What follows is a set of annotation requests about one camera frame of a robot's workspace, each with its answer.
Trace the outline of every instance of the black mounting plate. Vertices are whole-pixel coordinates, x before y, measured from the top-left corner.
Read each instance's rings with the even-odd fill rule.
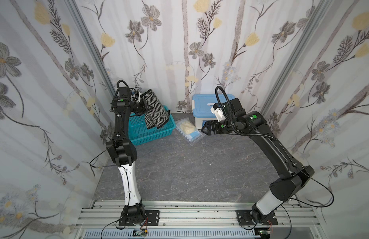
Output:
[[[145,211],[147,215],[147,226],[158,226],[159,224],[159,210],[146,210]],[[134,224],[130,221],[124,222],[124,220],[127,220],[127,218],[121,217],[119,219],[119,226],[134,226]]]
[[[251,211],[252,210],[236,210],[236,216],[238,218],[240,226],[254,226],[255,225],[255,223],[251,220],[251,217],[249,215]],[[272,223],[272,225],[278,225],[276,217],[273,218],[274,216],[275,216],[275,213],[271,212],[270,214],[268,214],[268,220]],[[262,225],[269,226],[269,223],[266,221]]]
[[[159,210],[147,210],[147,226],[158,226],[159,224]]]

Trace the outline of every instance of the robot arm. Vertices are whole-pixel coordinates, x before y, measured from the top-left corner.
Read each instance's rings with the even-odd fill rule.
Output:
[[[146,219],[146,213],[140,197],[135,178],[135,161],[137,151],[129,139],[129,118],[131,112],[140,116],[150,107],[145,100],[139,102],[139,93],[132,96],[131,89],[123,81],[117,82],[117,91],[111,103],[111,112],[115,113],[115,131],[111,141],[106,143],[109,155],[121,173],[125,192],[125,207],[123,208],[119,225],[129,226],[130,223],[140,225]]]
[[[269,191],[253,205],[251,211],[252,221],[262,224],[273,210],[305,186],[314,170],[311,166],[304,167],[286,150],[259,112],[246,113],[238,98],[229,100],[224,90],[222,92],[227,102],[220,103],[218,100],[219,103],[211,109],[218,120],[207,121],[202,132],[207,135],[211,135],[212,131],[214,134],[235,132],[249,136],[273,164],[279,179],[270,184]]]

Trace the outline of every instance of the blue box lid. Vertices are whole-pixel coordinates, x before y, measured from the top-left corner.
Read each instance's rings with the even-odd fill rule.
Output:
[[[235,96],[232,94],[227,94],[230,100],[234,99]],[[219,95],[220,102],[226,102],[226,98],[224,95]],[[216,118],[215,115],[211,112],[211,107],[218,102],[215,94],[195,94],[192,97],[194,101],[192,114],[197,118]]]

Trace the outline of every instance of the teal plastic basket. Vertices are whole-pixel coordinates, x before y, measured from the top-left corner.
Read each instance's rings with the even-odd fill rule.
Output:
[[[141,145],[171,135],[174,128],[175,121],[171,114],[170,119],[163,127],[154,127],[149,130],[146,127],[145,115],[134,116],[129,119],[129,138],[134,145]]]

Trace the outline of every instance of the blue plastic box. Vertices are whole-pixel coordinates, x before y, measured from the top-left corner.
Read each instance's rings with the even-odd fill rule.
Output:
[[[227,94],[227,96],[230,100],[235,98],[232,94]],[[219,99],[222,103],[227,101],[222,94],[219,95]],[[192,97],[192,114],[195,117],[195,127],[197,129],[202,128],[204,121],[216,120],[211,108],[217,102],[215,94],[195,94]]]

